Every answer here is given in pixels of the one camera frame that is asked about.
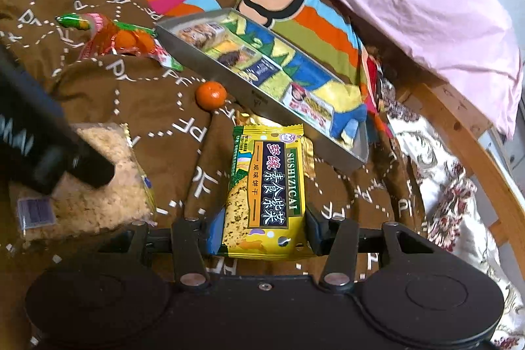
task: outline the bag of oats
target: bag of oats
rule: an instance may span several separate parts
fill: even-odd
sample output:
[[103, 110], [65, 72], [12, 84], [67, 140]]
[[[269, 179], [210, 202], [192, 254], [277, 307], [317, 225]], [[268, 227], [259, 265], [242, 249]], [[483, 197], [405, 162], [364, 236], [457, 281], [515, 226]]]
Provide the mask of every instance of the bag of oats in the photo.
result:
[[305, 237], [303, 126], [236, 126], [232, 174], [217, 255], [311, 257]]
[[50, 196], [10, 183], [10, 200], [25, 242], [97, 234], [134, 220], [153, 221], [151, 184], [136, 162], [125, 125], [81, 124], [76, 132], [115, 164], [115, 176], [94, 189], [65, 173]]

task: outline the metal screw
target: metal screw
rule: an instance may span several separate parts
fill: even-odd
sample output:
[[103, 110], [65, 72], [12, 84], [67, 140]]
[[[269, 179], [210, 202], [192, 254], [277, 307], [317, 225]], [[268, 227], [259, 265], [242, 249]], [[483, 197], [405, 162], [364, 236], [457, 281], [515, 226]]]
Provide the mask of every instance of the metal screw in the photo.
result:
[[261, 291], [269, 291], [273, 288], [269, 283], [259, 283], [259, 289]]
[[328, 273], [324, 280], [327, 284], [333, 286], [343, 286], [350, 282], [350, 278], [344, 273]]
[[206, 283], [206, 278], [200, 273], [186, 273], [180, 277], [180, 283], [186, 286], [201, 286]]

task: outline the box of snacks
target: box of snacks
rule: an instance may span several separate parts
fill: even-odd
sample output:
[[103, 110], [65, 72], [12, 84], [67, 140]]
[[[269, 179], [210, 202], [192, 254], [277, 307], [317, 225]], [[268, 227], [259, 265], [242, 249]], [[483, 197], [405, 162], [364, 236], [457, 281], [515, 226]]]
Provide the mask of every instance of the box of snacks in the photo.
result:
[[[270, 29], [227, 8], [163, 20], [156, 31], [172, 57], [223, 84], [242, 106], [285, 126], [302, 124], [317, 156], [336, 169], [351, 173], [367, 161], [358, 87]], [[341, 109], [345, 97], [352, 107]]]

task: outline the box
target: box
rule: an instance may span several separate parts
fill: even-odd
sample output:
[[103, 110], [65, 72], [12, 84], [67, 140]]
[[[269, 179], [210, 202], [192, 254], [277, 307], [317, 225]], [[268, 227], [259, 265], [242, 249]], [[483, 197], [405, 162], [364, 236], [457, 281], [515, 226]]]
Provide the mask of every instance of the box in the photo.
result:
[[[305, 135], [313, 141], [316, 156], [324, 159], [336, 169], [343, 173], [350, 174], [355, 169], [361, 167], [368, 159], [368, 138], [364, 122], [359, 124], [352, 149], [347, 150], [335, 139], [314, 128], [294, 111], [279, 101], [276, 101], [258, 86], [243, 79], [227, 66], [222, 65], [220, 62], [176, 36], [179, 30], [195, 26], [196, 24], [211, 21], [220, 22], [226, 19], [231, 12], [243, 16], [236, 10], [226, 8], [163, 20], [156, 26], [158, 40], [175, 60], [179, 61], [183, 66], [196, 71], [205, 79], [220, 82], [224, 85], [224, 88], [227, 89], [228, 93], [237, 99], [239, 104], [251, 109], [255, 114], [285, 126], [303, 124]], [[279, 37], [279, 35], [273, 32], [272, 34], [285, 44], [290, 45], [289, 42]], [[334, 80], [342, 82], [337, 76], [327, 71], [300, 49], [297, 47], [293, 48], [304, 57], [313, 61], [316, 66], [329, 73]]]

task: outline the brown bedsheet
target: brown bedsheet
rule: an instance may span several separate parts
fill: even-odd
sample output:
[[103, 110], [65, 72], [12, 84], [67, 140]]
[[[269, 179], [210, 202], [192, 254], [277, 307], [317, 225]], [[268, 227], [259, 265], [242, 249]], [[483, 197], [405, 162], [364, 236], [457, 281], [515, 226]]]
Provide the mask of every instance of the brown bedsheet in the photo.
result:
[[[0, 36], [25, 68], [62, 104], [72, 123], [128, 123], [138, 161], [148, 174], [158, 207], [159, 227], [168, 227], [178, 216], [212, 216], [224, 205], [233, 149], [235, 101], [218, 114], [209, 114], [195, 103], [200, 76], [191, 71], [162, 69], [153, 60], [107, 55], [77, 62], [87, 32], [59, 29], [54, 17], [87, 5], [82, 12], [99, 12], [111, 19], [152, 27], [156, 18], [146, 0], [119, 4], [114, 0], [0, 0]], [[221, 4], [222, 7], [234, 7]], [[395, 140], [380, 133], [370, 146], [363, 168], [345, 176], [316, 160], [315, 179], [306, 180], [308, 202], [325, 213], [345, 210], [362, 227], [379, 228], [397, 220], [422, 231], [424, 209], [409, 160]], [[23, 348], [30, 337], [23, 297], [32, 280], [62, 258], [85, 251], [103, 239], [83, 237], [50, 242], [44, 248], [19, 250], [10, 256], [5, 246], [15, 243], [17, 228], [5, 186], [0, 194], [0, 347]], [[356, 279], [376, 270], [370, 255], [360, 255]], [[159, 259], [158, 270], [170, 276], [169, 262]], [[217, 259], [209, 260], [210, 266]], [[324, 258], [296, 262], [225, 260], [221, 273], [318, 275]]]

